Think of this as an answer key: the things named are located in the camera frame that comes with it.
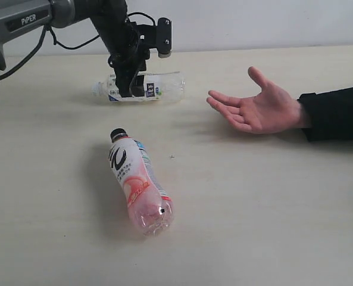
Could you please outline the person's open hand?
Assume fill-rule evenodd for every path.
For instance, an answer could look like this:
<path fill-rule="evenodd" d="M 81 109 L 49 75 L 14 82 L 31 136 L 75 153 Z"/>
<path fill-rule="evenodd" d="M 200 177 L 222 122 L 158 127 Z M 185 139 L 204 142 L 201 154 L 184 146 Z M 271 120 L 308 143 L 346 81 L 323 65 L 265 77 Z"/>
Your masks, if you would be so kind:
<path fill-rule="evenodd" d="M 248 76 L 260 87 L 253 97 L 236 98 L 209 91 L 207 103 L 231 126 L 245 133 L 265 135 L 311 127 L 303 105 L 283 88 L 267 79 L 257 68 L 250 67 Z"/>

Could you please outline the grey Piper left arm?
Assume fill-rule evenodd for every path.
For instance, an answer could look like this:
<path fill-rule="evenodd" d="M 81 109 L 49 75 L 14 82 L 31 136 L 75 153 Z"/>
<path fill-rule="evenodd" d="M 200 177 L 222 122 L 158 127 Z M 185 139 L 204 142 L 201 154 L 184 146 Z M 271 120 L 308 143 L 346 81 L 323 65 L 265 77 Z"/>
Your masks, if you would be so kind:
<path fill-rule="evenodd" d="M 0 81 L 25 65 L 41 48 L 46 32 L 90 19 L 110 53 L 119 91 L 129 96 L 133 79 L 146 69 L 149 53 L 140 48 L 138 30 L 129 21 L 125 1 L 0 1 Z M 42 33 L 36 47 L 6 71 L 3 46 L 37 28 Z"/>

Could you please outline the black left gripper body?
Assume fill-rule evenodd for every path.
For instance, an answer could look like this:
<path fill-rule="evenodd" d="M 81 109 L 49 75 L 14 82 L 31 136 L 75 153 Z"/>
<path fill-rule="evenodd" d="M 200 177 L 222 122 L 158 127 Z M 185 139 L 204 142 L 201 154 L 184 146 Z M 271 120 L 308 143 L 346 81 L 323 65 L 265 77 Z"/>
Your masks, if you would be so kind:
<path fill-rule="evenodd" d="M 140 66 L 139 35 L 128 20 L 126 1 L 90 1 L 91 21 L 113 57 L 118 77 L 133 78 Z"/>

